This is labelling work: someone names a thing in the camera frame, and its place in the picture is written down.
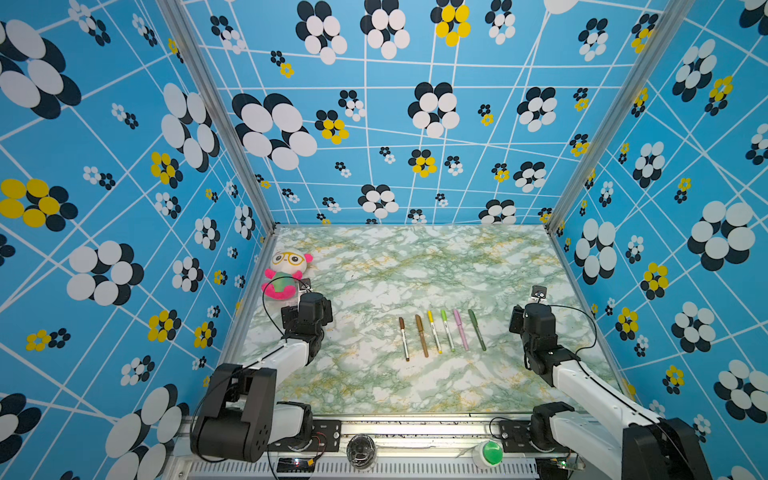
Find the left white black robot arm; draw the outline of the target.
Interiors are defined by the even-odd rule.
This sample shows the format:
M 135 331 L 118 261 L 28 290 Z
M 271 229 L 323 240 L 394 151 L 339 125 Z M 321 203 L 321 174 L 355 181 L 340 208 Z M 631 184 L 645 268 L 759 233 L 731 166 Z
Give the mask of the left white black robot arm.
M 244 366 L 219 365 L 195 411 L 191 451 L 206 462 L 256 462 L 277 443 L 305 447 L 313 440 L 311 406 L 277 401 L 278 386 L 312 363 L 333 321 L 332 303 L 308 292 L 281 309 L 284 334 L 276 348 Z

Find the white pen yellow tip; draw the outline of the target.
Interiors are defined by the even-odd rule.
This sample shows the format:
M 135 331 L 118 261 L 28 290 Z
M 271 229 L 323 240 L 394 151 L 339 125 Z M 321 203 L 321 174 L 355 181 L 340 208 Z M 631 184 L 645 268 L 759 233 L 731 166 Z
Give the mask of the white pen yellow tip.
M 428 322 L 429 322 L 429 325 L 430 325 L 432 337 L 433 337 L 434 342 L 435 342 L 437 353 L 438 354 L 442 354 L 443 353 L 442 345 L 441 345 L 441 342 L 440 342 L 440 339 L 439 339 L 439 336 L 438 336 L 438 333 L 437 333 L 437 328 L 436 328 L 436 323 L 435 323 L 435 320 L 434 320 L 434 315 L 433 315 L 431 310 L 427 311 L 427 318 L 428 318 Z

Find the brown gel pen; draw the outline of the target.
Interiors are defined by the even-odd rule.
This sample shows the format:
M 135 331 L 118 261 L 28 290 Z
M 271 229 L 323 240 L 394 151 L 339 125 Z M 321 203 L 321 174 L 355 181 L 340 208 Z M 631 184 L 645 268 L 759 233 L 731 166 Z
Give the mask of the brown gel pen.
M 417 327 L 419 341 L 423 351 L 423 355 L 425 358 L 429 358 L 429 349 L 428 349 L 428 344 L 425 337 L 425 330 L 424 330 L 422 317 L 418 314 L 415 314 L 414 318 L 416 322 L 416 327 Z

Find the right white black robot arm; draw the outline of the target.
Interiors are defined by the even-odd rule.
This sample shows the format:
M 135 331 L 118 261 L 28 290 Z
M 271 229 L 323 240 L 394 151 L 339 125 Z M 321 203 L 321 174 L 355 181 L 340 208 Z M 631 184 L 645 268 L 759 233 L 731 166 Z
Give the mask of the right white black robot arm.
M 586 410 L 564 402 L 535 407 L 530 436 L 536 448 L 567 448 L 611 479 L 712 477 L 693 427 L 642 407 L 560 345 L 549 305 L 514 307 L 510 331 L 521 337 L 525 367 Z

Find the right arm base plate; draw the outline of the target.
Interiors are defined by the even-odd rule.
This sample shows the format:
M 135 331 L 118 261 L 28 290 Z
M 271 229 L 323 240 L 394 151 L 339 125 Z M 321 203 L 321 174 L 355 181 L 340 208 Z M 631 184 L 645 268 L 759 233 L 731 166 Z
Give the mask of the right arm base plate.
M 536 446 L 532 441 L 529 420 L 494 420 L 490 430 L 501 442 L 503 451 L 508 454 L 566 455 L 569 452 L 562 446 L 547 448 Z

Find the white pen green tip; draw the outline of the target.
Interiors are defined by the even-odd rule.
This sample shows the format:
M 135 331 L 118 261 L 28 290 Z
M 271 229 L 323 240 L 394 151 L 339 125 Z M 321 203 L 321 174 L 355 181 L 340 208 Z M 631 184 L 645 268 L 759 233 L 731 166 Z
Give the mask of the white pen green tip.
M 450 351 L 451 352 L 455 352 L 455 348 L 456 347 L 455 347 L 455 342 L 454 342 L 454 339 L 453 339 L 453 336 L 452 336 L 452 332 L 450 330 L 450 326 L 449 326 L 449 323 L 448 323 L 447 311 L 441 309 L 440 314 L 441 314 L 441 319 L 442 319 L 444 331 L 445 331 L 445 334 L 446 334 L 446 337 L 447 337 L 447 340 L 448 340 Z

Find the pink gel pen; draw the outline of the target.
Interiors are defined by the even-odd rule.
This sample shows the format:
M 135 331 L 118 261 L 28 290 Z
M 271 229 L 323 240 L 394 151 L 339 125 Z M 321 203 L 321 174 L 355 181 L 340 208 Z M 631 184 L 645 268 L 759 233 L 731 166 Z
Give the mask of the pink gel pen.
M 464 348 L 465 351 L 469 351 L 469 344 L 468 344 L 468 340 L 467 340 L 467 337 L 466 337 L 466 332 L 465 332 L 465 328 L 464 328 L 464 324 L 463 324 L 463 320 L 462 320 L 460 311 L 458 309 L 454 309 L 453 310 L 453 316 L 454 316 L 454 320 L 455 320 L 455 323 L 456 323 L 456 326 L 457 326 L 458 333 L 460 335 L 462 347 Z

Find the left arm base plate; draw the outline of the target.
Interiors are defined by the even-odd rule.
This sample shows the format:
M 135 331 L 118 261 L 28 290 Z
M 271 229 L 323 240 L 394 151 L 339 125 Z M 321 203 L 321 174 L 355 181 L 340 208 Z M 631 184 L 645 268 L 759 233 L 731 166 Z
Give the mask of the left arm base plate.
M 342 434 L 342 422 L 335 419 L 315 419 L 306 437 L 286 438 L 269 445 L 271 451 L 319 453 L 338 452 Z

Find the green gel pen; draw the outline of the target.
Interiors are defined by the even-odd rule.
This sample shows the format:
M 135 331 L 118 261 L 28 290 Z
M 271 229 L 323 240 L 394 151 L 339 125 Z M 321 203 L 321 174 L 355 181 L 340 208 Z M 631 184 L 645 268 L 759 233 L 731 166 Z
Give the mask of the green gel pen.
M 486 343 L 484 341 L 481 329 L 479 327 L 479 322 L 478 322 L 477 315 L 476 315 L 475 311 L 473 309 L 468 309 L 468 314 L 469 314 L 469 317 L 470 317 L 470 322 L 471 322 L 471 324 L 473 326 L 473 329 L 475 331 L 475 334 L 477 336 L 477 339 L 479 341 L 479 344 L 480 344 L 480 347 L 481 347 L 482 351 L 487 351 L 487 346 L 486 346 Z

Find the white pen brown tip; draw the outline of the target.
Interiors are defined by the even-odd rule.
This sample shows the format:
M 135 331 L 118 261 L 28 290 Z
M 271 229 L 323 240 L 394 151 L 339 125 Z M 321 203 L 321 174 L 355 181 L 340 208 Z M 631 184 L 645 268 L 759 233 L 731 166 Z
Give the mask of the white pen brown tip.
M 400 336 L 401 336 L 401 341 L 402 341 L 404 358 L 405 358 L 406 362 L 410 362 L 410 353 L 409 353 L 409 347 L 408 347 L 408 342 L 407 342 L 405 320 L 404 320 L 403 317 L 398 317 L 398 322 L 399 322 L 399 331 L 400 331 Z

